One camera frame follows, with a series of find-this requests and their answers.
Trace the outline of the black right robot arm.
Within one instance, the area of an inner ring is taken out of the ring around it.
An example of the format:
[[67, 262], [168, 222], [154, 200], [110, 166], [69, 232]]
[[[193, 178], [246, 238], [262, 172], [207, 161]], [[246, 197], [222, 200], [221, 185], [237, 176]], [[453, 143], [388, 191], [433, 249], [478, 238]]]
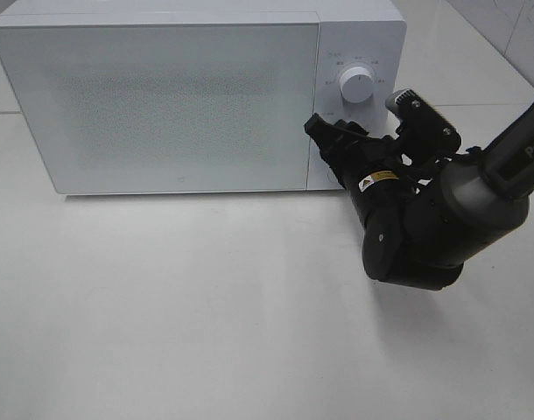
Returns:
[[527, 219], [534, 190], [534, 102], [488, 146], [460, 150], [454, 126], [410, 89], [386, 108], [394, 136], [312, 115], [306, 134], [348, 192], [371, 279], [431, 291]]

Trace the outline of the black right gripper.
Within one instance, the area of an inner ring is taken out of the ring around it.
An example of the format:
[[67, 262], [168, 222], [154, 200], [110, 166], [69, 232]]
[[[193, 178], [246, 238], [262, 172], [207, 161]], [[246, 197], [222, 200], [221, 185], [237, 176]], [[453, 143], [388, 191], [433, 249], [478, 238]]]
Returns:
[[455, 154], [438, 152], [422, 160], [413, 160], [404, 153], [398, 136], [372, 137], [354, 121], [339, 119], [330, 123], [317, 113], [307, 120], [304, 129], [341, 186], [345, 185], [347, 173], [362, 171], [391, 171], [404, 182], [416, 185], [422, 180], [433, 179]]

